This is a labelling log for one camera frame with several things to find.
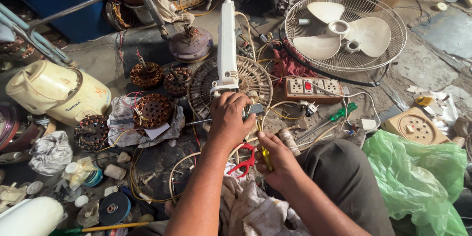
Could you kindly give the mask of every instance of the trousers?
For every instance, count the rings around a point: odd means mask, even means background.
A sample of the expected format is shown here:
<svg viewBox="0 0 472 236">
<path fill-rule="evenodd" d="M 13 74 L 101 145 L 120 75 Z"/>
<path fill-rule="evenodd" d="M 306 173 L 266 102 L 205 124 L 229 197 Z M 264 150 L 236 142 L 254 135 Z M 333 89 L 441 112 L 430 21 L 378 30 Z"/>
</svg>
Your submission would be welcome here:
<svg viewBox="0 0 472 236">
<path fill-rule="evenodd" d="M 395 236 L 374 172 L 359 147 L 344 139 L 322 141 L 296 159 L 328 198 L 357 225 L 373 236 Z M 270 187 L 266 193 L 284 200 Z M 162 236 L 166 225 L 167 221 L 151 222 L 128 236 Z"/>
</svg>

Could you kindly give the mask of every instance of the dirty fan grill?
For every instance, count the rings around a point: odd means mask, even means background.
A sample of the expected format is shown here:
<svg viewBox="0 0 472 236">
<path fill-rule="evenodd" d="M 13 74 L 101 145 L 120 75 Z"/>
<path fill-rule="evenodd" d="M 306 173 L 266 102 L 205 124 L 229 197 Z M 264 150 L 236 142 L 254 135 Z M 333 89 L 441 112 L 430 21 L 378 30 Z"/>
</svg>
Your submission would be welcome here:
<svg viewBox="0 0 472 236">
<path fill-rule="evenodd" d="M 293 39 L 296 37 L 320 35 L 326 28 L 326 25 L 322 25 L 318 22 L 310 11 L 308 11 L 307 5 L 313 2 L 337 2 L 344 5 L 345 11 L 340 20 L 348 23 L 366 17 L 380 18 L 388 24 L 392 33 L 392 38 L 387 50 L 378 58 L 368 57 L 362 52 L 350 54 L 343 48 L 327 60 L 313 60 L 302 54 L 305 60 L 314 67 L 331 72 L 373 70 L 392 62 L 403 50 L 406 43 L 405 25 L 400 16 L 392 8 L 379 0 L 304 0 L 298 2 L 288 12 L 285 21 L 286 35 L 290 45 L 294 45 Z M 310 19 L 311 24 L 298 26 L 297 21 L 301 18 Z"/>
<path fill-rule="evenodd" d="M 259 95 L 258 103 L 264 107 L 269 106 L 272 100 L 272 82 L 267 71 L 246 57 L 237 57 L 237 71 L 239 77 L 239 92 L 246 93 L 254 90 Z M 210 118 L 209 107 L 212 98 L 209 94 L 211 83 L 218 80 L 218 61 L 211 58 L 202 64 L 193 74 L 189 82 L 187 93 L 192 111 L 200 119 Z"/>
</svg>

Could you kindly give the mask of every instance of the hand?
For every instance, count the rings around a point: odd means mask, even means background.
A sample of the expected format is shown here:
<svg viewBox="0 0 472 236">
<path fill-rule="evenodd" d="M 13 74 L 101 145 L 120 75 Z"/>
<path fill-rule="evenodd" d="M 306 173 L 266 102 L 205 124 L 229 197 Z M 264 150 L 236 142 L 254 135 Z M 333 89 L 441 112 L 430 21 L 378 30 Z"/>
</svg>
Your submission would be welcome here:
<svg viewBox="0 0 472 236">
<path fill-rule="evenodd" d="M 257 160 L 256 169 L 262 173 L 272 188 L 284 194 L 284 189 L 292 188 L 295 177 L 305 176 L 302 168 L 293 156 L 292 152 L 280 141 L 280 139 L 269 132 L 257 132 L 259 146 L 255 153 Z M 270 160 L 274 166 L 273 171 L 269 171 L 265 164 L 262 148 L 263 146 L 270 153 Z"/>
<path fill-rule="evenodd" d="M 208 141 L 223 143 L 228 151 L 241 143 L 256 123 L 254 113 L 243 122 L 243 108 L 249 104 L 252 100 L 244 93 L 225 92 L 213 100 Z"/>
</svg>

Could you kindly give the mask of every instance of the green plastic bag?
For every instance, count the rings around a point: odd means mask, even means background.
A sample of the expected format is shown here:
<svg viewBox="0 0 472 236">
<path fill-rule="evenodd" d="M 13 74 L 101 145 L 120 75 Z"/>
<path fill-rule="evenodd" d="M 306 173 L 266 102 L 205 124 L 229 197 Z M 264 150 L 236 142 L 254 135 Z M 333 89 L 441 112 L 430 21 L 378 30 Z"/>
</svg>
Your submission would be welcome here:
<svg viewBox="0 0 472 236">
<path fill-rule="evenodd" d="M 363 150 L 393 219 L 412 215 L 418 236 L 467 236 L 452 206 L 463 190 L 464 149 L 454 143 L 423 145 L 379 130 Z"/>
</svg>

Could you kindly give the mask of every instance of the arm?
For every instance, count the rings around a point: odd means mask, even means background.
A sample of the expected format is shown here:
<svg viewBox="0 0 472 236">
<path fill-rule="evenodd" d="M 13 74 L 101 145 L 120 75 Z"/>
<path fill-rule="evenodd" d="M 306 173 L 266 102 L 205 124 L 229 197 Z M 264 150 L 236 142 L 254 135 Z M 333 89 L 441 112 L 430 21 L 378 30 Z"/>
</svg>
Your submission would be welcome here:
<svg viewBox="0 0 472 236">
<path fill-rule="evenodd" d="M 258 132 L 257 137 L 269 151 L 274 171 L 267 170 L 259 151 L 255 155 L 257 170 L 264 174 L 269 185 L 281 192 L 312 235 L 370 235 L 331 202 L 278 137 L 268 132 Z"/>
<path fill-rule="evenodd" d="M 165 236 L 218 234 L 221 184 L 227 157 L 255 124 L 255 114 L 244 122 L 243 108 L 252 101 L 243 93 L 226 92 L 211 105 L 213 118 L 192 177 L 182 193 Z"/>
</svg>

